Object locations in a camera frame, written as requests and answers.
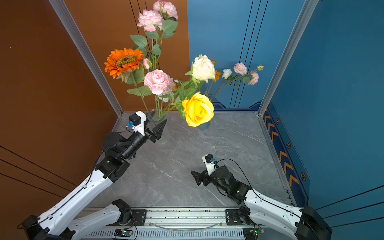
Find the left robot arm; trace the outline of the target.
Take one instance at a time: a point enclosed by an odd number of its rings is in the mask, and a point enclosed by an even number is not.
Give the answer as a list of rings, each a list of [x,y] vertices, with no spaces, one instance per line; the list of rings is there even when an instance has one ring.
[[[131,207],[123,200],[115,200],[107,207],[80,219],[76,216],[101,192],[115,183],[128,169],[130,159],[148,140],[161,139],[167,120],[153,129],[148,122],[132,120],[129,126],[134,132],[123,137],[118,132],[109,133],[102,143],[105,157],[90,175],[71,193],[40,216],[29,216],[20,228],[29,240],[79,240],[89,233],[110,224],[133,225]]]

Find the teal cylindrical vase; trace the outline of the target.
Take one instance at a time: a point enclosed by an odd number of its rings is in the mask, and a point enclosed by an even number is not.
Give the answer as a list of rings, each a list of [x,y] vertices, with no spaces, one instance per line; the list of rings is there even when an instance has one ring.
[[[199,125],[198,128],[199,128],[200,130],[206,130],[206,129],[209,128],[210,123],[211,123],[210,121],[208,121],[208,122],[206,122],[206,123],[203,123],[203,124]]]

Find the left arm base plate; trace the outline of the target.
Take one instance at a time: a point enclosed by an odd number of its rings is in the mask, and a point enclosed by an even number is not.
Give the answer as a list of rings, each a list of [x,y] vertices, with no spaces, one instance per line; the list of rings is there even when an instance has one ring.
[[[145,209],[125,211],[121,214],[117,223],[120,226],[144,226],[146,217],[147,210]]]

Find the cream flower stem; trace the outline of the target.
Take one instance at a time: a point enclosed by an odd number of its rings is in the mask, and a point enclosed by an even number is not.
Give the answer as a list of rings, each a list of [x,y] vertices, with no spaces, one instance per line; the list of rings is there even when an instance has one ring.
[[[185,74],[189,79],[177,83],[177,89],[167,94],[167,97],[170,97],[167,110],[181,112],[182,102],[186,99],[189,100],[195,93],[199,92],[203,84],[213,80],[215,73],[215,65],[206,55],[196,57],[191,64],[191,69]]]

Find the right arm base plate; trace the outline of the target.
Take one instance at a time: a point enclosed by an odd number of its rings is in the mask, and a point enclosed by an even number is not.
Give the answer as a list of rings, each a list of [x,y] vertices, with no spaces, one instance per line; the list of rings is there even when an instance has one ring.
[[[251,219],[251,212],[248,208],[226,209],[225,215],[228,226],[263,226]]]

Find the orange gerbera flower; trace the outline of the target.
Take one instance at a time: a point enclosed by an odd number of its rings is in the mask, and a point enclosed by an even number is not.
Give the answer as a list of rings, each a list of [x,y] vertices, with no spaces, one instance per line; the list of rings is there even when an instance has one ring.
[[[141,98],[145,110],[148,107],[144,97],[150,95],[149,89],[144,87],[145,74],[152,68],[152,62],[146,57],[140,49],[114,50],[108,55],[104,62],[104,71],[113,79],[120,79],[122,83],[132,85],[127,92],[130,95]]]

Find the clear glass cylinder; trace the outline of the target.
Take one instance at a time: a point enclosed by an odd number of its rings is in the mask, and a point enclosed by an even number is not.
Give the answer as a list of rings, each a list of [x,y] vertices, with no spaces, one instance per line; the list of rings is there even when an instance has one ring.
[[[149,120],[148,127],[152,130],[160,125],[164,120],[167,120],[167,115],[161,115],[157,109],[149,111],[147,119]],[[168,123],[164,126],[160,140],[156,142],[158,145],[165,145],[170,139],[170,132]]]

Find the large pink peony stem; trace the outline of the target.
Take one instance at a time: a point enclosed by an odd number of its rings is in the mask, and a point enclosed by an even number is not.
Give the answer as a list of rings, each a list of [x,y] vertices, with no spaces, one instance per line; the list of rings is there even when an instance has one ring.
[[[175,34],[178,18],[176,6],[166,1],[156,1],[152,10],[144,9],[138,14],[137,27],[142,28],[145,35],[133,35],[131,39],[150,61],[150,71],[158,68],[163,40]]]

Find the pink rose bud stem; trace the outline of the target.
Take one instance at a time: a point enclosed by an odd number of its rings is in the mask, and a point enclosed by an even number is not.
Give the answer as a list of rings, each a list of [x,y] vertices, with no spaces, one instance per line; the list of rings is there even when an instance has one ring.
[[[146,73],[144,85],[151,90],[153,95],[155,95],[156,109],[161,115],[165,115],[166,110],[164,108],[164,104],[167,103],[160,101],[158,96],[169,95],[169,97],[171,97],[175,86],[174,79],[162,70],[153,70]]]

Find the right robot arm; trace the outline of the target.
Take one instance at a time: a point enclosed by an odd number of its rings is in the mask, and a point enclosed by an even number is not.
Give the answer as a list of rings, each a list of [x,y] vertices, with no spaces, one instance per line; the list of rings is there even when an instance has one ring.
[[[201,173],[191,171],[198,186],[213,184],[218,191],[239,205],[239,217],[245,225],[263,225],[292,240],[330,240],[332,229],[310,206],[286,205],[236,180],[226,166]]]

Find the orange poppy flower stem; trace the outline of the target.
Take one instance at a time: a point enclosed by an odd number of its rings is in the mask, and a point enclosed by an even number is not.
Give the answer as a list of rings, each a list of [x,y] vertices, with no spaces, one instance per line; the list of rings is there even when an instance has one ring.
[[[219,81],[220,72],[215,69],[216,62],[210,60],[206,55],[199,55],[191,63],[191,69],[186,73],[186,76],[190,77],[191,84],[187,87],[183,87],[186,83],[179,83],[175,80],[175,86],[173,92],[177,92],[179,88],[195,87],[197,92],[203,90],[203,94],[207,97],[211,97],[213,85]]]

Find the pink rose flower stem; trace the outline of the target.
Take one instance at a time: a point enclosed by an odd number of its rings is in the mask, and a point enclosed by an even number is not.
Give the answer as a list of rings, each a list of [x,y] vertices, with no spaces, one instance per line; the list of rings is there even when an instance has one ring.
[[[248,68],[246,67],[246,65],[244,63],[242,63],[242,62],[236,63],[235,66],[233,67],[233,71],[232,71],[232,77],[231,77],[232,82],[229,85],[236,84],[236,87],[239,87],[241,84],[253,86],[256,83],[258,83],[259,78],[260,78],[259,72],[263,71],[264,68],[265,68],[265,66],[259,65],[253,71],[249,72]],[[223,71],[220,72],[220,74],[221,75],[219,75],[219,80],[223,81],[223,79],[222,79]]]

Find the white rose flower stem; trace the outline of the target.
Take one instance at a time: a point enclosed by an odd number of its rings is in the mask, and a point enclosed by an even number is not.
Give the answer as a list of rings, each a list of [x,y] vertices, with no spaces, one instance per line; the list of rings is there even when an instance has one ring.
[[[220,91],[224,89],[224,87],[226,87],[227,85],[229,85],[232,82],[231,77],[232,77],[232,70],[231,69],[224,69],[223,74],[222,74],[223,81],[222,81],[221,85],[219,86],[219,88],[216,90],[213,98],[215,98],[220,93]]]

